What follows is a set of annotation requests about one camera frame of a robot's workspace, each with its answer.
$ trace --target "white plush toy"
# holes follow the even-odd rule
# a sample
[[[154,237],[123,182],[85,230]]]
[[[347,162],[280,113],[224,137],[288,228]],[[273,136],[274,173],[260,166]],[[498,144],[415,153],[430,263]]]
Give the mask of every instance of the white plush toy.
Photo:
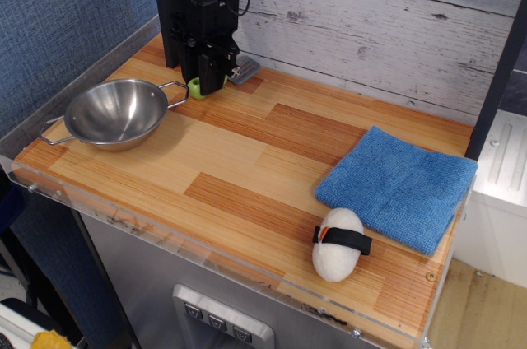
[[[323,239],[330,231],[336,227],[340,242],[347,242],[347,245],[333,243],[323,243]],[[359,217],[349,209],[333,209],[322,221],[320,228],[317,227],[313,238],[315,246],[313,248],[313,265],[316,272],[328,282],[340,282],[353,272],[355,265],[361,255],[369,254],[371,238],[364,236],[364,228]]]

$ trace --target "wooden floor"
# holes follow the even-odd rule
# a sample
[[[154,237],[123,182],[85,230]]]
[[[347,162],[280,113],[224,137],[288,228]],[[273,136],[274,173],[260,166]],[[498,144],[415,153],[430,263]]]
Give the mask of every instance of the wooden floor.
[[[433,349],[525,349],[527,289],[452,260],[428,338]]]

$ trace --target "wooden countertop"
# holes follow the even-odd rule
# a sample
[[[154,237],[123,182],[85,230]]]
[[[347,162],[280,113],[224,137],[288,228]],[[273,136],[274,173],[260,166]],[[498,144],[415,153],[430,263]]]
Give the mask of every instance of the wooden countertop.
[[[128,77],[182,81],[179,69],[165,66],[160,36],[110,79]],[[181,97],[179,87],[166,90],[169,99]],[[77,209],[186,242],[208,262],[308,304],[308,311],[323,307],[331,323],[359,327],[375,342],[415,347],[408,338],[422,338],[459,216],[432,257],[366,230],[374,238],[371,255],[361,256],[343,282],[323,281],[311,262],[314,227],[329,211],[315,199],[315,187],[372,125],[456,156],[464,154],[472,132],[263,68],[242,86],[227,83],[204,100],[174,108],[132,150],[102,151],[77,140],[52,147],[37,139],[16,158],[14,171],[27,183],[60,190]],[[47,136],[65,133],[58,123]]]

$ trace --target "metal bowl handle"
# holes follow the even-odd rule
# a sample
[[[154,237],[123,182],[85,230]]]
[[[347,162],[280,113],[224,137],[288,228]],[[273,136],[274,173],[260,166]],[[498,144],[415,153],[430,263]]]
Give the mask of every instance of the metal bowl handle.
[[[42,128],[40,129],[40,132],[39,132],[39,138],[42,139],[43,141],[46,141],[51,146],[55,146],[55,145],[58,145],[59,143],[66,142],[66,141],[71,141],[72,139],[75,139],[74,136],[71,136],[71,137],[65,137],[64,139],[58,139],[57,141],[50,141],[47,137],[45,137],[43,135],[44,131],[46,129],[48,129],[51,126],[51,124],[53,124],[55,121],[59,121],[60,119],[63,119],[63,118],[64,118],[64,116],[59,116],[56,119],[48,120],[44,124],[42,124]]]
[[[190,90],[189,90],[189,87],[186,85],[186,84],[183,84],[183,83],[180,83],[178,81],[171,81],[170,83],[166,83],[166,84],[161,84],[159,86],[159,88],[164,88],[164,87],[167,87],[167,86],[172,86],[173,84],[176,84],[177,86],[180,86],[180,87],[183,87],[186,92],[185,92],[185,95],[184,95],[184,99],[183,100],[179,100],[177,102],[175,102],[174,104],[172,105],[168,105],[166,108],[167,109],[172,109],[176,106],[179,106],[179,105],[182,105],[184,104],[187,100],[189,100],[189,93],[190,93]]]

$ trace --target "control panel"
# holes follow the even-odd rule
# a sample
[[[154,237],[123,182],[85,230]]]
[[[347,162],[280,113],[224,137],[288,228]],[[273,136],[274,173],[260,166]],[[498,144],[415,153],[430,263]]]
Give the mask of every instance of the control panel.
[[[172,299],[180,316],[206,323],[254,349],[274,349],[274,331],[247,314],[180,284],[174,286]]]

